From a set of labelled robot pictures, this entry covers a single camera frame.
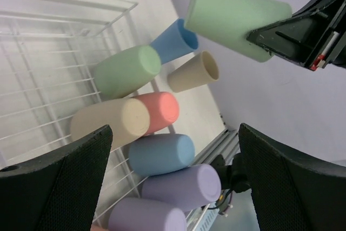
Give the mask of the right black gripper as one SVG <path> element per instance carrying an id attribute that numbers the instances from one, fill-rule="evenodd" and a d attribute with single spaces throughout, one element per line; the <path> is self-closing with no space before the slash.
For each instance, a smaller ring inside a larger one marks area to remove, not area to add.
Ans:
<path id="1" fill-rule="evenodd" d="M 310 0 L 292 18 L 251 31 L 247 41 L 312 71 L 345 68 L 345 0 Z"/>

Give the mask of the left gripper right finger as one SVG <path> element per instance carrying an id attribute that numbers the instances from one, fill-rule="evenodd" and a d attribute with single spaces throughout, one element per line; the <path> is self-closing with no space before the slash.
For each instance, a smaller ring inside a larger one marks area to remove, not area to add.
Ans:
<path id="1" fill-rule="evenodd" d="M 238 131 L 260 230 L 345 230 L 345 167 L 242 123 Z"/>

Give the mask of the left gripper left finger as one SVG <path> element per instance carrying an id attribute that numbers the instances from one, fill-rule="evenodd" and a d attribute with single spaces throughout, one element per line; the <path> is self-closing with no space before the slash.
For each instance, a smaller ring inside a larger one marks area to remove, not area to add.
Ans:
<path id="1" fill-rule="evenodd" d="M 1 169 L 1 230 L 90 230 L 112 139 L 103 126 Z"/>

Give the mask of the green cup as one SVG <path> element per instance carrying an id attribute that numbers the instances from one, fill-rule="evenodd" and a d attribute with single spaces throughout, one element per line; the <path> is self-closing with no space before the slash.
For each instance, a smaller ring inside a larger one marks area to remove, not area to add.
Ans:
<path id="1" fill-rule="evenodd" d="M 272 58 L 272 53 L 247 41 L 248 34 L 291 16 L 291 6 L 276 0 L 190 0 L 184 26 L 263 63 Z"/>
<path id="2" fill-rule="evenodd" d="M 126 97 L 153 80 L 161 70 L 157 51 L 138 45 L 114 54 L 98 63 L 94 83 L 108 98 Z"/>

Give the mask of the beige cup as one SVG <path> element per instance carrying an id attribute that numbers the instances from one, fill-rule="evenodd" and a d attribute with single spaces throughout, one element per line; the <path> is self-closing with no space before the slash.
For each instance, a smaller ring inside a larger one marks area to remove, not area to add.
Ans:
<path id="1" fill-rule="evenodd" d="M 219 80 L 219 69 L 213 55 L 202 51 L 167 77 L 171 90 L 180 93 Z"/>
<path id="2" fill-rule="evenodd" d="M 73 141 L 109 125 L 113 132 L 111 150 L 144 136 L 150 126 L 149 111 L 135 98 L 104 101 L 80 109 L 72 117 L 70 134 Z"/>

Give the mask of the light blue cup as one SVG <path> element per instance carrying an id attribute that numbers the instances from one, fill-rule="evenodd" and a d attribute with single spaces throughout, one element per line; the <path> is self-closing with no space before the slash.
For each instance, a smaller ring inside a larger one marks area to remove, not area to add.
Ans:
<path id="1" fill-rule="evenodd" d="M 184 169 L 194 158 L 194 143 L 184 134 L 148 135 L 131 143 L 129 148 L 130 167 L 144 177 Z"/>

